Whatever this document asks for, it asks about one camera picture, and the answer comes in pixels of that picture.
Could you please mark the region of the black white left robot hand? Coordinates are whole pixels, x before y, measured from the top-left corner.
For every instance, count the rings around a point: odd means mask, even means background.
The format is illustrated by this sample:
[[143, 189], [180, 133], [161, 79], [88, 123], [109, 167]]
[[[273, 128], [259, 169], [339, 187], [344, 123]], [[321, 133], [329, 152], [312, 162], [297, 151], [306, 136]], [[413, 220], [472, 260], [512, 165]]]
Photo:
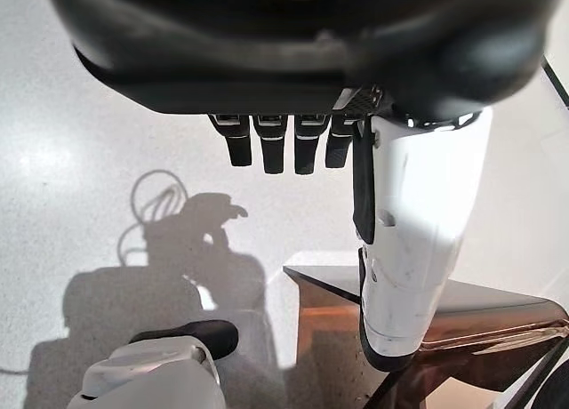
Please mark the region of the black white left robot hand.
[[235, 166], [251, 132], [267, 172], [294, 119], [295, 171], [317, 143], [353, 151], [360, 336], [406, 367], [472, 211], [492, 105], [539, 69], [559, 0], [51, 0], [84, 67], [163, 114], [202, 115]]

